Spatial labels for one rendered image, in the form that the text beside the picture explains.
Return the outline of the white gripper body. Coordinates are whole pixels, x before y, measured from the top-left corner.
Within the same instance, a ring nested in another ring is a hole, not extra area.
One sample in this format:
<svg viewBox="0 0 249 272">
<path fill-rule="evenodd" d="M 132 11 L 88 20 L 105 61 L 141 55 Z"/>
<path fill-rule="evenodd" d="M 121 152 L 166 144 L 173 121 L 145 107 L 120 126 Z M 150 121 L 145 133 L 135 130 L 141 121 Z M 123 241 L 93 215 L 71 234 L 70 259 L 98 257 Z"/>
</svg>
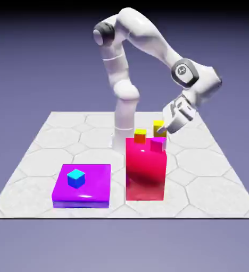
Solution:
<svg viewBox="0 0 249 272">
<path fill-rule="evenodd" d="M 163 127 L 173 134 L 193 120 L 196 110 L 189 103 L 169 103 L 162 113 Z"/>
</svg>

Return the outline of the small yellow cube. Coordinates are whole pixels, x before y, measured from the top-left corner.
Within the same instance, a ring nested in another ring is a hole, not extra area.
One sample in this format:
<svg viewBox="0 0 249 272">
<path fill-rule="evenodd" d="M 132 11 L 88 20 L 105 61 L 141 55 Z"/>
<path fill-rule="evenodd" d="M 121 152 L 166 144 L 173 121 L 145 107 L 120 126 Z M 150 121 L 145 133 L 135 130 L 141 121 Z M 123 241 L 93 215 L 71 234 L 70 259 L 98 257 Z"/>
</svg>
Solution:
<svg viewBox="0 0 249 272">
<path fill-rule="evenodd" d="M 153 122 L 153 136 L 154 137 L 167 137 L 167 131 L 164 131 L 163 133 L 157 133 L 157 129 L 162 127 L 164 125 L 162 120 L 154 120 Z"/>
</svg>

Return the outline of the small pink cube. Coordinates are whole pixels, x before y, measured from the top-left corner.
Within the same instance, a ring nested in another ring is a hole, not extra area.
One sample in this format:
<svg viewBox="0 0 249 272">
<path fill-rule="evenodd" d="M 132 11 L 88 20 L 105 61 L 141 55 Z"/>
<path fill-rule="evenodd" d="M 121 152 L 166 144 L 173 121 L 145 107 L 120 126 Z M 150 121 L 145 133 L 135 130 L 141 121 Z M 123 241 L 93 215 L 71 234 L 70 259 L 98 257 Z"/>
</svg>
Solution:
<svg viewBox="0 0 249 272">
<path fill-rule="evenodd" d="M 150 150 L 153 152 L 163 152 L 167 148 L 167 139 L 165 137 L 153 137 L 150 140 Z"/>
</svg>

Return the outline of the small orange cube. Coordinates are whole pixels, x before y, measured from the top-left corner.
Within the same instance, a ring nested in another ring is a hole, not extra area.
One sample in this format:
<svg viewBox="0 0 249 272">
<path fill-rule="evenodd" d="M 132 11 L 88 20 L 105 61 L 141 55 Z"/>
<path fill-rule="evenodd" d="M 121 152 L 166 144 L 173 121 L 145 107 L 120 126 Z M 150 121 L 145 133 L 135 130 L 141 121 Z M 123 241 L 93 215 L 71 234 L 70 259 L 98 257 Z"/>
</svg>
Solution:
<svg viewBox="0 0 249 272">
<path fill-rule="evenodd" d="M 146 130 L 136 129 L 134 133 L 134 143 L 145 144 L 146 142 Z"/>
</svg>

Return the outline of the small cyan cube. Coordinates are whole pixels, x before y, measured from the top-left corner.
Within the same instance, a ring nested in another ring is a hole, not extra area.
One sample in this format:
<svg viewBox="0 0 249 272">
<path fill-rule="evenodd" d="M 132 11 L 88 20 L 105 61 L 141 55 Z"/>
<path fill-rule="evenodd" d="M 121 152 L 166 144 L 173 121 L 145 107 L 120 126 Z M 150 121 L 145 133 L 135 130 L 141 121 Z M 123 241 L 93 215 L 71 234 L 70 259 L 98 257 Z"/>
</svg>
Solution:
<svg viewBox="0 0 249 272">
<path fill-rule="evenodd" d="M 86 182 L 85 173 L 78 169 L 74 169 L 72 172 L 69 172 L 67 174 L 67 178 L 68 178 L 68 185 L 70 185 L 71 187 L 75 189 L 78 189 L 79 187 L 84 185 Z"/>
</svg>

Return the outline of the large red box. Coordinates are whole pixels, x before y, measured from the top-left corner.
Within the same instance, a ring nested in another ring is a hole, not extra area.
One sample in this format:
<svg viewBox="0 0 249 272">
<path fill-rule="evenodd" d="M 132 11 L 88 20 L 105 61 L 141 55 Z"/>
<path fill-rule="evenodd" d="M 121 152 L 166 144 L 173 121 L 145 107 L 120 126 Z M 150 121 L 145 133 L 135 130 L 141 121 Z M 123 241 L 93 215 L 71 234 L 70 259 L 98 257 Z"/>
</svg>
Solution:
<svg viewBox="0 0 249 272">
<path fill-rule="evenodd" d="M 162 201 L 167 167 L 166 150 L 153 152 L 150 140 L 145 144 L 126 139 L 126 200 Z"/>
</svg>

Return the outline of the large magenta box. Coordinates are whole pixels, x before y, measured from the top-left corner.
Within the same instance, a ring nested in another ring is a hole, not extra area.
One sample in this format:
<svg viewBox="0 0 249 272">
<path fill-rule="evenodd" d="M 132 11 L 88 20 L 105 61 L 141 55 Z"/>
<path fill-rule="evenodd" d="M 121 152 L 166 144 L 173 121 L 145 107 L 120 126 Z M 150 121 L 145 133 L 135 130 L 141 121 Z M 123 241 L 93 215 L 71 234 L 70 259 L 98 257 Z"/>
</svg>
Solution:
<svg viewBox="0 0 249 272">
<path fill-rule="evenodd" d="M 85 173 L 86 182 L 75 189 L 67 174 L 74 169 Z M 64 164 L 52 192 L 54 208 L 108 208 L 110 204 L 110 164 Z"/>
</svg>

